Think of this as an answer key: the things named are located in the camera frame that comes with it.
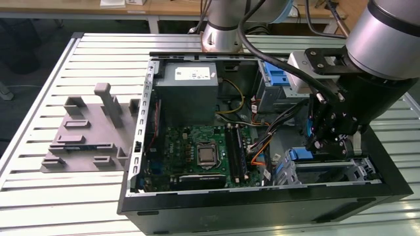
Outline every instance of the motherboard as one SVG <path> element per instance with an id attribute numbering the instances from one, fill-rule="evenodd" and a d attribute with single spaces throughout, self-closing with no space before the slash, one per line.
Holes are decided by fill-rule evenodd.
<path id="1" fill-rule="evenodd" d="M 246 126 L 188 126 L 165 130 L 164 158 L 152 161 L 154 191 L 253 187 L 257 168 L 246 168 Z"/>

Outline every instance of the screw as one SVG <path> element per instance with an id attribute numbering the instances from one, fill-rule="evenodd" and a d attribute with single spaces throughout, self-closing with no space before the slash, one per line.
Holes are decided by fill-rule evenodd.
<path id="1" fill-rule="evenodd" d="M 341 93 L 338 93 L 337 95 L 338 95 L 338 100 L 340 100 L 340 102 L 344 102 L 344 101 L 345 101 L 345 99 L 344 99 L 344 97 L 342 97 Z"/>
<path id="2" fill-rule="evenodd" d="M 321 145 L 321 143 L 320 143 L 318 141 L 314 142 L 314 147 L 316 147 L 317 149 L 320 149 L 320 148 L 322 147 L 322 145 Z"/>

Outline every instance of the blue plastic clip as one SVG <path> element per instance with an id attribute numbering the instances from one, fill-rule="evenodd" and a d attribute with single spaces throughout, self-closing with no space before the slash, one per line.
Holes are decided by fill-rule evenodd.
<path id="1" fill-rule="evenodd" d="M 269 84 L 272 86 L 290 86 L 289 80 L 286 78 L 286 73 L 282 69 L 278 69 L 276 66 L 264 62 L 265 72 L 269 76 Z"/>

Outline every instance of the label sticker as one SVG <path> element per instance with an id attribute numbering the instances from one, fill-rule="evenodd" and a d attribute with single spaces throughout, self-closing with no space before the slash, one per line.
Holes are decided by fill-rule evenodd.
<path id="1" fill-rule="evenodd" d="M 257 106 L 256 105 L 250 105 L 250 110 L 252 110 L 252 113 L 256 113 L 257 112 Z"/>
<path id="2" fill-rule="evenodd" d="M 270 173 L 268 172 L 266 169 L 264 170 L 264 176 L 265 176 L 265 178 L 266 178 L 268 180 L 270 179 Z"/>
<path id="3" fill-rule="evenodd" d="M 208 67 L 177 67 L 174 80 L 209 80 L 210 69 Z"/>
<path id="4" fill-rule="evenodd" d="M 126 11 L 126 13 L 132 13 L 132 14 L 144 14 L 145 11 Z"/>

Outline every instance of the yellow wire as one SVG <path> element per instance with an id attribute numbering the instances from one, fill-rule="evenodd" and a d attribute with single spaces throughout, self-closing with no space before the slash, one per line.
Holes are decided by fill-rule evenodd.
<path id="1" fill-rule="evenodd" d="M 226 81 L 226 82 L 236 88 L 237 92 L 238 92 L 240 95 L 241 95 L 241 100 L 242 100 L 242 101 L 241 101 L 241 104 L 238 105 L 238 107 L 237 107 L 236 109 L 233 109 L 233 110 L 230 110 L 230 111 L 216 112 L 216 114 L 233 113 L 233 112 L 238 111 L 238 110 L 242 108 L 244 103 L 245 103 L 244 95 L 242 95 L 242 92 L 241 92 L 241 90 L 238 89 L 238 87 L 233 84 L 232 81 L 229 81 L 229 80 L 226 80 L 226 79 L 222 79 L 222 80 Z"/>

